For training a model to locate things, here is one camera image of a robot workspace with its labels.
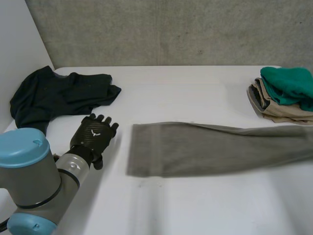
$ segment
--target black cable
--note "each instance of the black cable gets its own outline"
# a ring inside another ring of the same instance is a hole
[[[7,223],[8,223],[9,219],[6,219],[5,221],[3,221],[2,223],[0,223],[0,233],[4,232],[5,230],[7,230]]]

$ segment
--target clothing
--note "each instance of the clothing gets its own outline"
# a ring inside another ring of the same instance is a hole
[[[11,104],[16,126],[33,127],[46,134],[49,122],[61,115],[89,115],[93,108],[110,105],[121,92],[106,74],[62,77],[49,66],[30,74]]]
[[[183,122],[134,125],[127,174],[187,177],[312,159],[313,127],[241,129]]]
[[[269,96],[280,105],[300,103],[300,108],[313,111],[313,77],[305,68],[261,69]]]
[[[255,79],[248,89],[251,104],[263,114],[266,119],[274,122],[292,122],[300,125],[313,125],[313,112],[303,111],[298,104],[279,105],[268,95],[263,79]]]

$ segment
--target green folded cloth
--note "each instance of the green folded cloth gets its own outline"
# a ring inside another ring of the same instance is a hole
[[[280,105],[300,104],[305,111],[313,111],[313,77],[305,68],[261,69],[261,77],[269,96]]]

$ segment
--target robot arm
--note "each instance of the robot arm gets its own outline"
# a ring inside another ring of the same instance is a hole
[[[103,166],[102,153],[118,124],[91,114],[74,134],[69,151],[56,163],[44,134],[22,128],[0,135],[0,177],[17,210],[7,222],[13,235],[50,235],[88,175]]]

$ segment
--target gray concrete wall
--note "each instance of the gray concrete wall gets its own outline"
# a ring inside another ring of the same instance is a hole
[[[279,65],[313,71],[312,0],[26,0],[56,68]]]

